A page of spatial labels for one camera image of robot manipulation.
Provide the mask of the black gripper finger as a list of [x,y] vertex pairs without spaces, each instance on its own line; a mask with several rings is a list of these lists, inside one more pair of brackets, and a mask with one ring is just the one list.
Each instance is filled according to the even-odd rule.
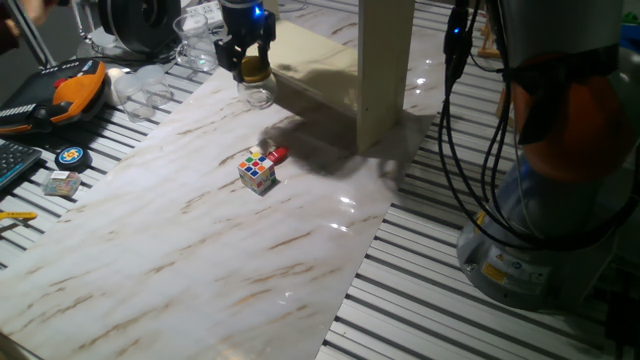
[[276,25],[266,23],[258,40],[258,55],[261,59],[268,58],[271,43],[276,39]]
[[242,61],[246,55],[246,49],[237,46],[232,39],[217,39],[214,41],[218,64],[233,76],[237,83],[243,82]]

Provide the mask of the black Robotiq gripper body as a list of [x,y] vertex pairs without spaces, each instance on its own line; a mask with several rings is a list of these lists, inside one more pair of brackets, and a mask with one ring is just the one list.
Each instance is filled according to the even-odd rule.
[[246,50],[258,44],[266,23],[276,25],[275,14],[266,9],[263,0],[220,0],[222,19],[226,27],[224,40]]

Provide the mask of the operator bare hand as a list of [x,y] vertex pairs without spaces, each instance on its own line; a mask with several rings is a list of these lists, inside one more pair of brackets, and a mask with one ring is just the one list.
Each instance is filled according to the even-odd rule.
[[21,0],[23,9],[31,21],[36,25],[42,25],[49,13],[59,4],[58,0]]

